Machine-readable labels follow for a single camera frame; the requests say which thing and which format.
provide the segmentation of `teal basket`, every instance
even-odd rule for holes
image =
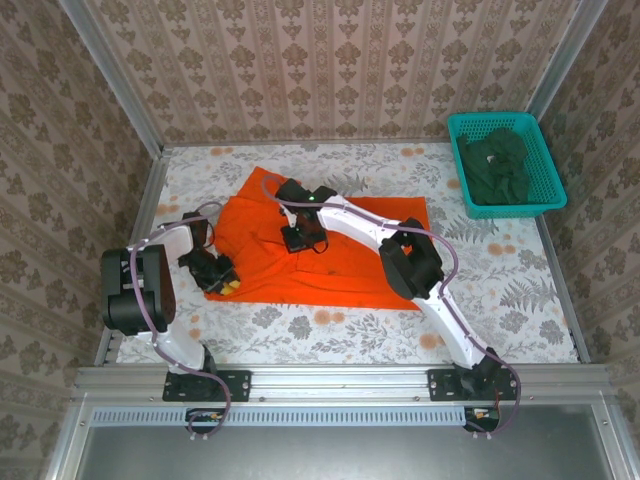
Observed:
[[[466,134],[469,142],[482,140],[497,128],[508,128],[524,140],[529,155],[525,167],[529,173],[529,203],[526,205],[476,205],[471,200],[467,179],[456,139]],[[462,193],[470,218],[522,218],[536,217],[547,210],[567,204],[558,171],[551,159],[536,119],[528,113],[488,112],[458,113],[449,117],[449,135],[460,176]]]

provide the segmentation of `orange cloth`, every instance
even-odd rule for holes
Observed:
[[[288,253],[280,232],[286,218],[262,191],[265,175],[271,174],[256,168],[222,209],[215,226],[215,245],[233,260],[241,285],[230,295],[208,294],[209,300],[417,309],[389,287],[378,254],[344,235],[328,232],[329,248],[322,254],[312,250]],[[275,194],[276,183],[267,185]],[[404,221],[414,217],[428,228],[424,198],[359,197],[349,201],[385,218]]]

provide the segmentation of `floral tablecloth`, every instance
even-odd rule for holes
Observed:
[[[327,185],[345,196],[424,196],[432,230],[460,257],[451,291],[469,323],[518,363],[576,362],[533,219],[470,220],[448,144],[321,144],[177,148],[155,224],[207,200],[225,202],[256,166]],[[439,249],[450,265],[446,250]],[[176,321],[218,363],[418,364],[449,362],[420,312],[207,301],[186,269],[172,266]],[[125,338],[118,362],[160,362]]]

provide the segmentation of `dark green cloth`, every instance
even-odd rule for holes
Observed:
[[[529,174],[524,160],[528,153],[520,135],[498,128],[483,140],[468,143],[467,135],[462,135],[457,142],[473,203],[527,203]]]

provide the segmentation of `patterned wallpaper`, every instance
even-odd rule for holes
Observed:
[[[89,0],[167,144],[446,138],[522,110],[578,0]]]
[[[610,0],[542,120],[566,185],[547,216],[593,360],[640,445],[640,2]]]
[[[0,478],[36,478],[150,159],[55,0],[0,2]]]

